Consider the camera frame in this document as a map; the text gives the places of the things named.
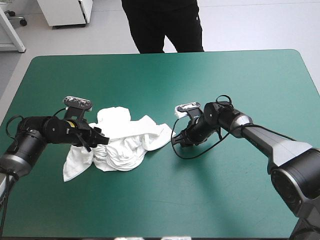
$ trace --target black pants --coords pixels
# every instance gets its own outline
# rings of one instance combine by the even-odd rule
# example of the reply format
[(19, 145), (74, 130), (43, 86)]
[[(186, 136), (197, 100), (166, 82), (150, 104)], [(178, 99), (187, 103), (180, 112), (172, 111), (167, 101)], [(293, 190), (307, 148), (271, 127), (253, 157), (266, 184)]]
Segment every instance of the black pants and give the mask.
[(178, 53), (204, 51), (197, 3), (163, 12), (125, 6), (123, 9), (133, 41), (141, 54), (163, 53), (165, 36)]

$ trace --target person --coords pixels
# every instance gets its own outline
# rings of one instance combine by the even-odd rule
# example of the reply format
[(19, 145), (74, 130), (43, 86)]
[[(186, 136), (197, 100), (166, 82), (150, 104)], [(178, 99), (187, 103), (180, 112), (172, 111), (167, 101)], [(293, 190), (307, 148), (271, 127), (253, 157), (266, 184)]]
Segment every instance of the person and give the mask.
[(197, 0), (122, 0), (141, 54), (163, 53), (165, 36), (178, 53), (203, 52)]

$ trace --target silver arm segment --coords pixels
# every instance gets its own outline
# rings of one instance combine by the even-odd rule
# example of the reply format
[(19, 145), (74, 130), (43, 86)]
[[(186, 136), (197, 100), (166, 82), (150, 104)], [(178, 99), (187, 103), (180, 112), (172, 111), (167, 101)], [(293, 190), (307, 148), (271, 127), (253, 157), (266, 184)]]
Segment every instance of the silver arm segment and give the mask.
[(312, 146), (306, 142), (292, 141), (259, 127), (245, 127), (242, 135), (268, 157), (267, 172), (303, 154)]

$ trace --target black shirt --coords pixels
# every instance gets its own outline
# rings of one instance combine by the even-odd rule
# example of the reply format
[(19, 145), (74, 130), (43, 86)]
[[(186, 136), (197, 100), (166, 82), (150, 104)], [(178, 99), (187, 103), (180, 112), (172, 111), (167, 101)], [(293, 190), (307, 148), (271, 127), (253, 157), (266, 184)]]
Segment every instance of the black shirt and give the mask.
[(122, 0), (124, 8), (139, 8), (156, 12), (166, 12), (182, 9), (197, 0)]

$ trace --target black cable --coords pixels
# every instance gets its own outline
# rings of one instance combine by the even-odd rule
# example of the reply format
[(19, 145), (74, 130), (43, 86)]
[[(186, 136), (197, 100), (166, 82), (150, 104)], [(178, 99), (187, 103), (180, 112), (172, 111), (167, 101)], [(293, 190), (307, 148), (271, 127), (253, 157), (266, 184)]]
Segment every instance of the black cable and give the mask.
[(14, 142), (15, 142), (15, 148), (18, 147), (18, 140), (17, 140), (15, 137), (11, 136), (11, 134), (9, 133), (8, 127), (9, 127), (9, 124), (10, 124), (13, 120), (15, 120), (15, 119), (17, 119), (17, 118), (21, 118), (22, 120), (24, 119), (24, 117), (21, 116), (21, 115), (14, 115), (13, 117), (11, 117), (11, 118), (8, 120), (8, 122), (6, 123), (6, 126), (5, 126), (5, 133), (6, 133), (6, 135), (7, 135), (9, 138), (11, 138), (11, 139), (14, 140)]
[(63, 110), (66, 110), (66, 108), (61, 108), (59, 111), (57, 111), (55, 114), (53, 114), (53, 117), (56, 116), (58, 113), (62, 112)]

